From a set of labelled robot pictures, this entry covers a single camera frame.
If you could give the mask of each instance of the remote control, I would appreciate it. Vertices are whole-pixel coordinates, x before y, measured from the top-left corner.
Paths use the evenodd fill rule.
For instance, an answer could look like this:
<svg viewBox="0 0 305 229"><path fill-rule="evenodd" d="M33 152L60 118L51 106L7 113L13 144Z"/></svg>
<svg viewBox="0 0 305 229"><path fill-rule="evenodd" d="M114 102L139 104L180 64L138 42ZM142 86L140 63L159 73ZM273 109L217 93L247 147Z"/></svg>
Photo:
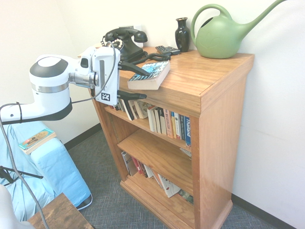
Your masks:
<svg viewBox="0 0 305 229"><path fill-rule="evenodd" d="M180 54L180 50L179 49L175 49L171 46L168 47L164 47L163 45L160 46L156 46L156 50L158 51L158 53L160 54L164 54L164 55L178 55Z"/></svg>

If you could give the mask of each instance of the bookshelf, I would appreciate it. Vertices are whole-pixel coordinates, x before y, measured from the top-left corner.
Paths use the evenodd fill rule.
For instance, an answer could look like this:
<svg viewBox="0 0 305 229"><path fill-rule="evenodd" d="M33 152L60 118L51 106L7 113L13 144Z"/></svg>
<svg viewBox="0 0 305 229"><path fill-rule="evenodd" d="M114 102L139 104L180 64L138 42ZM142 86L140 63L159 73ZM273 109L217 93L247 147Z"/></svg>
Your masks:
<svg viewBox="0 0 305 229"><path fill-rule="evenodd" d="M156 91L129 90L133 73L120 72L120 90L147 94L145 102L190 118L192 160L179 149L187 149L184 141L151 132L148 119L130 121L126 113L93 101L122 188L167 227L219 229L230 213L244 89L253 61L252 54L216 60L185 52L172 57L171 70ZM178 195L168 198L151 178L129 176L121 151L193 195L194 205Z"/></svg>

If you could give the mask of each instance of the white wall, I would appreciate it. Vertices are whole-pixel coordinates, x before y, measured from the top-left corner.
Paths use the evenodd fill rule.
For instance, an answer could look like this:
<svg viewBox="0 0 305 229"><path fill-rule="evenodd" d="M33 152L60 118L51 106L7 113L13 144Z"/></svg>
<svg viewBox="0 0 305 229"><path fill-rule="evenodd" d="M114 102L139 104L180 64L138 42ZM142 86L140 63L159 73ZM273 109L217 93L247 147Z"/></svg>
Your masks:
<svg viewBox="0 0 305 229"><path fill-rule="evenodd" d="M29 69L41 54L77 58L55 0L0 0L0 105L32 103ZM88 98L85 88L71 86L72 101ZM92 102L73 105L63 120L45 122L66 143L98 123Z"/></svg>
<svg viewBox="0 0 305 229"><path fill-rule="evenodd" d="M218 3L239 23L258 16L273 0L123 1L58 0L77 52L119 25L142 24L146 46L174 46L176 18L188 26L202 6ZM217 14L202 13L197 29ZM305 228L305 2L277 6L244 39L254 53L248 75L233 193L288 224Z"/></svg>

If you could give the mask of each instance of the vase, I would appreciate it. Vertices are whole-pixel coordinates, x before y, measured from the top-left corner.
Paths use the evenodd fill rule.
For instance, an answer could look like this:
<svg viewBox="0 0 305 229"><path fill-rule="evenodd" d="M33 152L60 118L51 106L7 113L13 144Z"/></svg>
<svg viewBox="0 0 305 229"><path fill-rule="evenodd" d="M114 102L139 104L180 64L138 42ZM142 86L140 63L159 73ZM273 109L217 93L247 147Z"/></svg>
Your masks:
<svg viewBox="0 0 305 229"><path fill-rule="evenodd" d="M178 28L175 32L175 39L180 52L187 52L190 47L190 30L186 27L187 18L177 18Z"/></svg>

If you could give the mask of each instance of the gray carpet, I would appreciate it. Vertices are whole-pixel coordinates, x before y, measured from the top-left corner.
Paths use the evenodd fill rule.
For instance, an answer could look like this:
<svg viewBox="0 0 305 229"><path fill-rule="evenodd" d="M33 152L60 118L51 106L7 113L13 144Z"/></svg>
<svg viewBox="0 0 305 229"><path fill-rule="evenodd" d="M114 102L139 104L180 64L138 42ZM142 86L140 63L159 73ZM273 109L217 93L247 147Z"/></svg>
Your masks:
<svg viewBox="0 0 305 229"><path fill-rule="evenodd" d="M69 150L93 195L92 204L81 210L96 229L167 229L120 186L120 176L103 131ZM237 206L222 229L274 229Z"/></svg>

